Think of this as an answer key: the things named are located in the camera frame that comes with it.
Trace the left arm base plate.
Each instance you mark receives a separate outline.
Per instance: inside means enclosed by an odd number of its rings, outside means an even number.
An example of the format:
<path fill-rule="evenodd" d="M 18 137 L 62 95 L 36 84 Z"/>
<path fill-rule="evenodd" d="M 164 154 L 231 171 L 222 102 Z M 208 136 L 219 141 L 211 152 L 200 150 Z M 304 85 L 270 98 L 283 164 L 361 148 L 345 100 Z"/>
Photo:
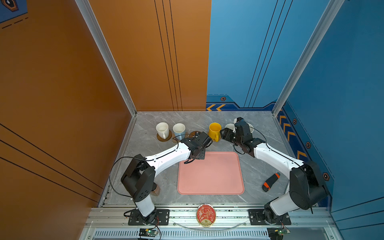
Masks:
<path fill-rule="evenodd" d="M 130 211 L 128 218 L 129 226 L 148 226 L 148 225 L 157 225 L 157 226 L 167 226 L 170 220 L 170 210 L 168 209 L 155 209 L 147 217 L 143 217 L 138 209 L 133 209 Z"/>

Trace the light blue mug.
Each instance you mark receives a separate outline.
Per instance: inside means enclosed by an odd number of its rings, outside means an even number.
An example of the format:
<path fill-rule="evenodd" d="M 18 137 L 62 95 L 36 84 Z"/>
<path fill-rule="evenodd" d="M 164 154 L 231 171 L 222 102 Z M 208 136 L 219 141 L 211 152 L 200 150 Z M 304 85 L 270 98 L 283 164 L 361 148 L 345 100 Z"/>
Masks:
<path fill-rule="evenodd" d="M 181 141 L 186 137 L 186 126 L 182 123 L 177 123 L 173 126 L 173 132 L 175 135 L 173 139 L 175 141 Z"/>

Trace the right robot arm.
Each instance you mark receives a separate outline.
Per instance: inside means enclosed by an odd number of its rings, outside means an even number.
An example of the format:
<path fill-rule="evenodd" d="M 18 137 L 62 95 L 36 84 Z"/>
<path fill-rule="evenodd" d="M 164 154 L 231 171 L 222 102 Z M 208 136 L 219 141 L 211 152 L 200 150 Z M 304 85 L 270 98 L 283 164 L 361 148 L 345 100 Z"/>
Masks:
<path fill-rule="evenodd" d="M 220 134 L 223 140 L 241 147 L 245 154 L 271 165 L 288 178 L 288 192 L 265 204 L 263 215 L 268 224 L 276 224 L 281 216 L 289 212 L 308 210 L 330 195 L 315 162 L 294 159 L 274 149 L 267 143 L 266 137 L 254 138 L 250 125 L 243 118 L 235 119 L 234 130 L 225 128 Z"/>

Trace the glossy dark brown coaster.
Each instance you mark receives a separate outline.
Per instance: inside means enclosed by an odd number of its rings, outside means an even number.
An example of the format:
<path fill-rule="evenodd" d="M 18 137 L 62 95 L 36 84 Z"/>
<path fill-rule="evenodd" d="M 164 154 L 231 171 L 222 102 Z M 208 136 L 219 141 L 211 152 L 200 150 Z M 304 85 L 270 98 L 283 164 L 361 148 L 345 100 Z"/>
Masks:
<path fill-rule="evenodd" d="M 200 131 L 193 131 L 192 133 L 190 133 L 189 137 L 190 138 L 198 137 L 200 133 L 201 133 Z"/>

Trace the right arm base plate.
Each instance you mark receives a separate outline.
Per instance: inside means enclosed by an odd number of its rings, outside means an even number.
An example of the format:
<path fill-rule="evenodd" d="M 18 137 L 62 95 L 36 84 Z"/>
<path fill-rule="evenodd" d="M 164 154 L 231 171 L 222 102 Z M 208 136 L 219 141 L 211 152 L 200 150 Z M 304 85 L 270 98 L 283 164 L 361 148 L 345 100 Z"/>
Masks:
<path fill-rule="evenodd" d="M 251 225 L 291 225 L 291 218 L 288 213 L 284 215 L 277 216 L 269 210 L 262 209 L 249 209 L 248 210 L 249 219 Z"/>

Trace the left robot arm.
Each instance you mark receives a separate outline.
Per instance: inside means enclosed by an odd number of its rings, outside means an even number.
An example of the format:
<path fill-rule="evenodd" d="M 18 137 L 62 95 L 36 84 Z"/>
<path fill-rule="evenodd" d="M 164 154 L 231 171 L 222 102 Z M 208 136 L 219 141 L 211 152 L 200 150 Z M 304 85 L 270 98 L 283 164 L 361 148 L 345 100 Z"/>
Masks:
<path fill-rule="evenodd" d="M 179 163 L 192 163 L 205 158 L 206 148 L 213 140 L 205 132 L 192 138 L 184 138 L 175 146 L 152 156 L 136 155 L 121 177 L 121 183 L 137 206 L 139 216 L 146 224 L 156 219 L 156 207 L 150 196 L 157 187 L 155 177 L 167 168 Z"/>

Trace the yellow mug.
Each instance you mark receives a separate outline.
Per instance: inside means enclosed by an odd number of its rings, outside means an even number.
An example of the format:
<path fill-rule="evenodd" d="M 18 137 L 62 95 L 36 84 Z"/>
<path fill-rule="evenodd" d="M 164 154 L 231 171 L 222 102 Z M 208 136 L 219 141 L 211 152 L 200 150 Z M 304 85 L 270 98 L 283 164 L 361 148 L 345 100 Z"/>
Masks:
<path fill-rule="evenodd" d="M 214 141 L 218 142 L 221 139 L 222 126 L 219 123 L 211 123 L 209 126 L 209 137 Z"/>

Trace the plain brown wooden coaster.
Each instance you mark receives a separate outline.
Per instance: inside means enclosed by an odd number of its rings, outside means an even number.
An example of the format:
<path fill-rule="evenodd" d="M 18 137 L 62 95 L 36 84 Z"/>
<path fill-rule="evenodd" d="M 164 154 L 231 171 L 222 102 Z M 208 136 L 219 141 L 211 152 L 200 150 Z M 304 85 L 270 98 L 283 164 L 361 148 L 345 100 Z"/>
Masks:
<path fill-rule="evenodd" d="M 166 137 L 165 139 L 163 139 L 159 134 L 157 134 L 157 139 L 160 141 L 160 142 L 167 142 L 169 141 L 171 138 L 172 138 L 173 134 L 171 131 L 169 131 L 168 133 L 168 137 Z"/>

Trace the paw print cork coaster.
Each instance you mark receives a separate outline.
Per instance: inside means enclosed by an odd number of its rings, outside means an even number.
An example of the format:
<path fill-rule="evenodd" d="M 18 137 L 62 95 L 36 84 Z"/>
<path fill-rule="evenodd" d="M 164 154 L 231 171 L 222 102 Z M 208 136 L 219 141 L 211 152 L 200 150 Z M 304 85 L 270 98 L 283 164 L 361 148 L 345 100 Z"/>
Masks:
<path fill-rule="evenodd" d="M 186 132 L 186 133 L 182 136 L 182 139 L 185 139 L 185 138 L 188 138 L 188 137 L 189 137 L 189 133 Z M 172 142 L 173 142 L 173 143 L 178 143 L 179 141 L 180 141 L 179 136 L 175 136 L 175 135 L 173 134 Z"/>

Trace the purple mug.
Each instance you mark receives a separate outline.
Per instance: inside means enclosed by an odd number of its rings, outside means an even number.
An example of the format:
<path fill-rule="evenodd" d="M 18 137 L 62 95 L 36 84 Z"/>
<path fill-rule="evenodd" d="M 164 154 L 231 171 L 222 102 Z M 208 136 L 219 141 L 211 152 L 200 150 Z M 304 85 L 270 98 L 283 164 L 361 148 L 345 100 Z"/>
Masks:
<path fill-rule="evenodd" d="M 235 132 L 235 125 L 234 124 L 226 124 L 225 128 L 230 129 L 231 131 Z"/>

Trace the white mug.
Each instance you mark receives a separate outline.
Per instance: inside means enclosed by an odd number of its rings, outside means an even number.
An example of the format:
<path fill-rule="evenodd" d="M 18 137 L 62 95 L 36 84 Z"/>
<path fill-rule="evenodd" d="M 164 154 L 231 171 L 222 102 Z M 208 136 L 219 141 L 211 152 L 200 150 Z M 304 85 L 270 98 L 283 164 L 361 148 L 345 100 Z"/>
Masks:
<path fill-rule="evenodd" d="M 248 126 L 249 126 L 249 128 L 250 128 L 250 132 L 251 132 L 251 134 L 254 132 L 254 127 L 251 125 L 251 124 L 249 124 L 248 123 Z"/>

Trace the cream mug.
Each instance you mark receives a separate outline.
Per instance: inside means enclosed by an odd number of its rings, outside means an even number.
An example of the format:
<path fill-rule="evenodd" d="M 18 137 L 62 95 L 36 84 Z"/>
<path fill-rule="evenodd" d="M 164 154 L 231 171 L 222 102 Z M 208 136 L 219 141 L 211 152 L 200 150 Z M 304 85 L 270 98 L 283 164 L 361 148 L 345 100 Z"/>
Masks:
<path fill-rule="evenodd" d="M 168 133 L 169 133 L 169 125 L 167 123 L 158 123 L 156 125 L 156 130 L 157 130 L 157 133 L 163 138 L 165 139 L 166 137 L 168 137 Z"/>

